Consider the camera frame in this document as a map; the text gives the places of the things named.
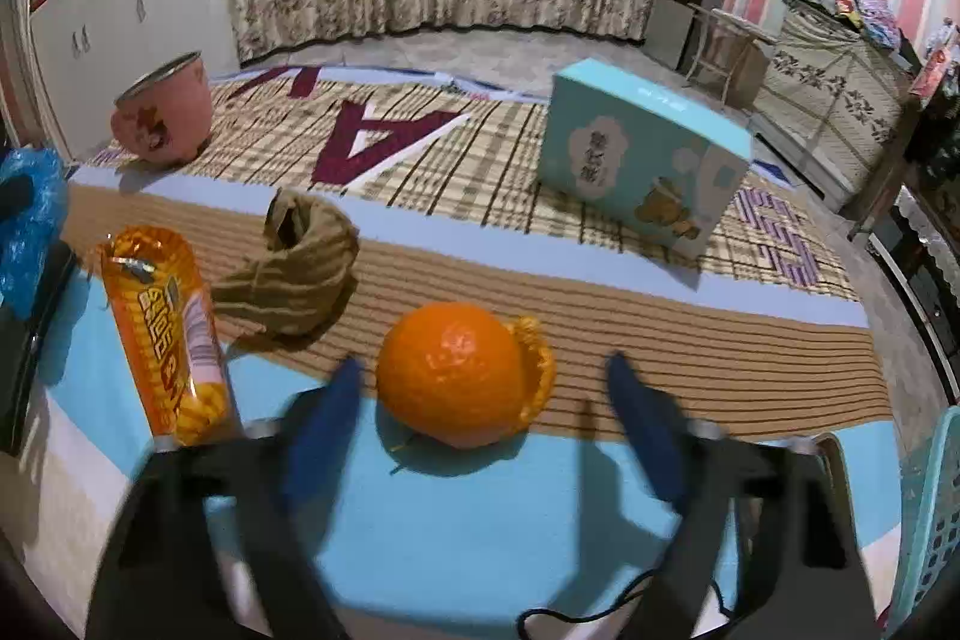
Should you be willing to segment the white low cabinet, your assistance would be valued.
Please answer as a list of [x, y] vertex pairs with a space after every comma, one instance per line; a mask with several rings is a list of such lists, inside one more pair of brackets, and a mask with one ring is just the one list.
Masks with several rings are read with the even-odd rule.
[[84, 161], [110, 140], [125, 88], [198, 50], [212, 76], [239, 70], [228, 0], [47, 0], [29, 20], [60, 158]]

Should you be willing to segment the patterned play mat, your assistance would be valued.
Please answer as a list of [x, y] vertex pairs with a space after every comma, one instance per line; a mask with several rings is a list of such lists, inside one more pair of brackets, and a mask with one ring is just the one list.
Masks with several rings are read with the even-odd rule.
[[[181, 232], [210, 281], [254, 253], [274, 189], [167, 174], [121, 188], [119, 169], [68, 179], [64, 239], [80, 259], [133, 224]], [[729, 434], [775, 442], [835, 431], [878, 615], [900, 552], [900, 468], [889, 392], [866, 310], [779, 284], [693, 275], [640, 255], [331, 198], [359, 229], [358, 287], [306, 347], [228, 346], [244, 422], [274, 417], [343, 354], [373, 378], [379, 344], [428, 301], [540, 320], [555, 392], [525, 437], [454, 450], [407, 432], [364, 398], [317, 562], [361, 638], [516, 638], [551, 608], [599, 615], [649, 570], [677, 517], [647, 487], [607, 403], [605, 358]], [[18, 459], [2, 455], [2, 531], [26, 575], [82, 637], [99, 557], [149, 427], [101, 281], [78, 269], [47, 331]]]

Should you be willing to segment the light blue laundry basket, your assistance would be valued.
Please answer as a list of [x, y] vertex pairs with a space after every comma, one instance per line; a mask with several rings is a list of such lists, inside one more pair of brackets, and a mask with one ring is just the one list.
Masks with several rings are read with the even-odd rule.
[[919, 638], [958, 606], [958, 408], [901, 463], [901, 544], [887, 638]]

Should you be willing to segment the orange snack packet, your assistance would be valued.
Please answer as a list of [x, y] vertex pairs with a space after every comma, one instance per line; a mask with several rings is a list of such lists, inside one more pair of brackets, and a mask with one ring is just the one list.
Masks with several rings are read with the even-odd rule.
[[181, 234], [130, 226], [98, 247], [99, 269], [151, 434], [195, 445], [233, 401], [194, 250]]

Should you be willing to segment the black glasses case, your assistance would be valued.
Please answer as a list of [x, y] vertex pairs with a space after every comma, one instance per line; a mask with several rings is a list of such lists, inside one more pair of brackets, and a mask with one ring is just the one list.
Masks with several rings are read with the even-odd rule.
[[23, 447], [26, 411], [37, 362], [53, 314], [75, 266], [75, 252], [64, 241], [55, 242], [47, 253], [31, 315], [21, 320], [8, 305], [2, 307], [0, 447], [7, 455], [20, 455]]

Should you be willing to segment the light blue cardboard box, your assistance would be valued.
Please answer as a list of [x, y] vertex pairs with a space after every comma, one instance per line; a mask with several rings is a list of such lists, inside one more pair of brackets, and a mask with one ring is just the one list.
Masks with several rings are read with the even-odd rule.
[[553, 76], [539, 181], [686, 259], [752, 159], [745, 128], [637, 74], [588, 58]]

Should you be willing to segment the brown striped sock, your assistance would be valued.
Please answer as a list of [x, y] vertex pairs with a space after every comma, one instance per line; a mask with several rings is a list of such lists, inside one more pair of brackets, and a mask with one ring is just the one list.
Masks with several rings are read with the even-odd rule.
[[301, 338], [331, 323], [350, 296], [359, 232], [324, 198], [280, 188], [263, 223], [265, 250], [212, 286], [218, 317]]

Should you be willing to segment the blue crumpled plastic bag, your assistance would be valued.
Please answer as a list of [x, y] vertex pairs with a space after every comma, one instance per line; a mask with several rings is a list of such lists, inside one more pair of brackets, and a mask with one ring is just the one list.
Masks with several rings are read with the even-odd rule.
[[2, 304], [31, 315], [47, 255], [68, 211], [64, 164], [53, 149], [10, 149], [2, 161]]

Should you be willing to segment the pink enamel mug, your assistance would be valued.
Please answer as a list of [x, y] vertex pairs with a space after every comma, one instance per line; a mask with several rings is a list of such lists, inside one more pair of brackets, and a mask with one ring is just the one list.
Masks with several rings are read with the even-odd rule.
[[212, 136], [213, 99], [200, 52], [179, 55], [116, 99], [112, 136], [156, 166], [194, 161]]

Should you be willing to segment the brown phone case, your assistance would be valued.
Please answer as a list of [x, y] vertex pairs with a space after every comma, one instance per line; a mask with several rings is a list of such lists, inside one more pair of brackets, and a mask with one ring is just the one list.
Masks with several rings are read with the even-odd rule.
[[838, 537], [854, 528], [853, 493], [841, 443], [830, 432], [816, 437], [800, 437], [797, 448], [813, 456], [820, 464], [825, 484], [816, 479], [804, 484], [805, 526], [815, 537]]

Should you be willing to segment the cloth covered cabinet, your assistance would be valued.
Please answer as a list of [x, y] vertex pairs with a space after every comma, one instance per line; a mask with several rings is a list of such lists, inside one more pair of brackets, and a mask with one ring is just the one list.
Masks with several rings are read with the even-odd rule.
[[856, 201], [887, 158], [910, 83], [900, 55], [843, 23], [820, 0], [784, 0], [750, 122], [839, 211]]

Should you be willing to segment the clothes rack with garments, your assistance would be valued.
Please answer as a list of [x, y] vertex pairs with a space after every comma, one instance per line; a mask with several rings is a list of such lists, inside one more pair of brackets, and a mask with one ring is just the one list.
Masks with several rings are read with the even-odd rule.
[[932, 193], [958, 177], [958, 23], [942, 21], [926, 42], [926, 60], [910, 89], [918, 122], [907, 161], [919, 188]]

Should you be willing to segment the low lace covered stand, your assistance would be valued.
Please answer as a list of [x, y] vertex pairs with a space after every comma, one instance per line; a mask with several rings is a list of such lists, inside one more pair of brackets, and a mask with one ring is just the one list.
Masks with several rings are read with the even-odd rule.
[[848, 230], [866, 245], [905, 302], [944, 388], [958, 403], [958, 244], [921, 193], [898, 185], [889, 206], [875, 203]]

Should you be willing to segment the small folding table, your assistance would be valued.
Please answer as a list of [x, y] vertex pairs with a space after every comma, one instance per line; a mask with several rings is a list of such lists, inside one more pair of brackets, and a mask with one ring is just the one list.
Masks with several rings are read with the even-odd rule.
[[727, 106], [732, 86], [747, 62], [750, 50], [759, 46], [773, 47], [778, 36], [721, 8], [703, 8], [693, 3], [688, 8], [700, 25], [700, 34], [683, 85], [690, 88], [695, 76], [702, 71], [715, 74], [722, 80], [721, 104]]

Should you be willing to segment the orange fruit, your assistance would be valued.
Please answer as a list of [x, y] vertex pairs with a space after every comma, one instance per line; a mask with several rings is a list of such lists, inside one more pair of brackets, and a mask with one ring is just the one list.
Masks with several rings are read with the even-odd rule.
[[529, 429], [553, 395], [556, 359], [534, 317], [506, 323], [475, 304], [433, 302], [387, 331], [374, 376], [397, 422], [473, 450]]

